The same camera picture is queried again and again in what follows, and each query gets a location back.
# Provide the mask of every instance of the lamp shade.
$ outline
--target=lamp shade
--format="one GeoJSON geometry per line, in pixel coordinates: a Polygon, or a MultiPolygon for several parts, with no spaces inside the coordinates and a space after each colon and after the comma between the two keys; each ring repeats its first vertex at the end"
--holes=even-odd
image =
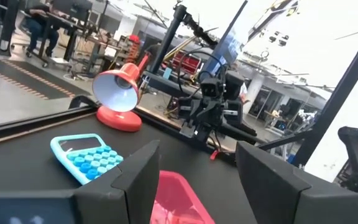
{"type": "Polygon", "coordinates": [[[97,75],[92,84],[93,94],[105,107],[116,112],[135,108],[138,102],[136,80],[139,68],[127,63],[120,70],[109,70],[97,75]]]}

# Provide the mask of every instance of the table surface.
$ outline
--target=table surface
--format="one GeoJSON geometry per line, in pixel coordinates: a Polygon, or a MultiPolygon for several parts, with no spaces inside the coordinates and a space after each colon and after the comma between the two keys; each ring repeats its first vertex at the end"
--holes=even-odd
{"type": "Polygon", "coordinates": [[[216,223],[256,223],[235,167],[220,160],[211,161],[207,153],[148,124],[143,124],[137,133],[124,133],[101,124],[94,114],[1,141],[0,190],[78,188],[79,183],[52,154],[50,140],[84,133],[100,135],[124,157],[159,139],[160,168],[181,174],[216,223]]]}

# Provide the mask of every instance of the floor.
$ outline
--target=floor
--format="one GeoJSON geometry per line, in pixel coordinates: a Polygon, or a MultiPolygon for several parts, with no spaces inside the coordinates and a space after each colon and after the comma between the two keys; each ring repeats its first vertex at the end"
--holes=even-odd
{"type": "MultiPolygon", "coordinates": [[[[24,34],[21,34],[20,31],[16,31],[12,38],[12,42],[27,42],[28,39],[29,38],[24,34]]],[[[54,51],[54,56],[62,57],[64,50],[65,49],[57,47],[54,51]]],[[[7,58],[0,56],[0,59],[29,62],[32,65],[45,70],[50,75],[61,78],[68,83],[71,83],[85,91],[92,93],[91,80],[73,81],[66,79],[64,76],[67,74],[67,71],[53,65],[50,65],[48,68],[42,68],[42,63],[40,60],[35,57],[27,58],[24,55],[24,51],[21,47],[16,47],[12,51],[11,57],[7,58]]],[[[55,100],[43,100],[0,78],[0,124],[18,119],[26,119],[34,116],[66,110],[70,100],[70,97],[55,100]]],[[[163,114],[164,108],[166,107],[168,101],[169,96],[163,93],[158,93],[156,95],[147,94],[144,95],[140,101],[140,105],[147,108],[148,110],[153,111],[154,113],[163,114]]],[[[258,138],[266,141],[272,141],[279,138],[279,136],[266,131],[264,129],[263,122],[255,120],[254,117],[247,116],[244,118],[244,121],[257,131],[258,138]]],[[[225,145],[232,150],[235,149],[236,140],[229,137],[224,139],[219,138],[219,140],[222,145],[225,145]]]]}

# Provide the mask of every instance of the calculator display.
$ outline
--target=calculator display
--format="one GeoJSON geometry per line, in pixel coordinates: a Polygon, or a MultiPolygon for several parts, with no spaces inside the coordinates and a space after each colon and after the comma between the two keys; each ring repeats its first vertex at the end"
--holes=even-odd
{"type": "Polygon", "coordinates": [[[65,152],[82,150],[82,149],[90,149],[90,148],[101,146],[98,138],[95,138],[95,137],[62,140],[62,141],[59,141],[59,145],[65,152]]]}

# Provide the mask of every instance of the calculator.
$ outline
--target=calculator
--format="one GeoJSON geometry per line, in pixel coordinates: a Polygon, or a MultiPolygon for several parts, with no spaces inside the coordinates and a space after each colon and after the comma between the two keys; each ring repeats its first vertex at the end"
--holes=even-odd
{"type": "Polygon", "coordinates": [[[55,137],[50,141],[50,147],[56,158],[82,185],[124,160],[97,134],[55,137]]]}

